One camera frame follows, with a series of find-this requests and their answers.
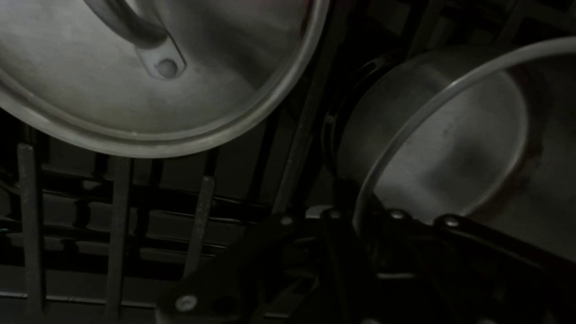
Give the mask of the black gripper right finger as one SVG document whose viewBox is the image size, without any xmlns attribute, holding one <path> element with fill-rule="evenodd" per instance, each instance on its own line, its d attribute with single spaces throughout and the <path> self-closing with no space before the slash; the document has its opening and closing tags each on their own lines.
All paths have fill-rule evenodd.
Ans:
<svg viewBox="0 0 576 324">
<path fill-rule="evenodd" d="M 426 224 L 388 210 L 384 228 L 454 324 L 576 324 L 576 271 L 566 257 L 458 214 Z"/>
</svg>

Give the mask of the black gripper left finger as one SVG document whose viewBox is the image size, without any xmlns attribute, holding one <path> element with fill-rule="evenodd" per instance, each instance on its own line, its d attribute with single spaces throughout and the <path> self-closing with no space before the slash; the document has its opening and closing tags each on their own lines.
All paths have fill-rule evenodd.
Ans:
<svg viewBox="0 0 576 324">
<path fill-rule="evenodd" d="M 157 300 L 157 324 L 249 324 L 310 280 L 318 223 L 273 214 Z"/>
</svg>

